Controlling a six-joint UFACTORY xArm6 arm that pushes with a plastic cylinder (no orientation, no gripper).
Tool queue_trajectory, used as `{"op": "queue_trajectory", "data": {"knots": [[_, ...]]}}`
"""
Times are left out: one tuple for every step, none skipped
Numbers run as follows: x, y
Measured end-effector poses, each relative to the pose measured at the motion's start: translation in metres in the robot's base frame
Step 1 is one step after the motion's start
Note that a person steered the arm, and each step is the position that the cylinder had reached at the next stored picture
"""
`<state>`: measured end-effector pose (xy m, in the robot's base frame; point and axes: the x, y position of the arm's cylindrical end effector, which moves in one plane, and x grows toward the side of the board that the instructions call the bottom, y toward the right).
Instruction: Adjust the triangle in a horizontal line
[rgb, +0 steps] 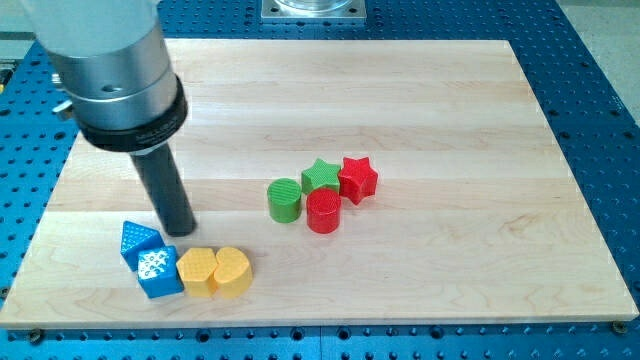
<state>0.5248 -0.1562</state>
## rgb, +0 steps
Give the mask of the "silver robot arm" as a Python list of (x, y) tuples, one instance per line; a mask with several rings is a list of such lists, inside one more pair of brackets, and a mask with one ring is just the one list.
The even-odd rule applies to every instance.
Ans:
[(165, 143), (188, 105), (156, 0), (22, 0), (37, 40), (94, 146), (144, 151)]

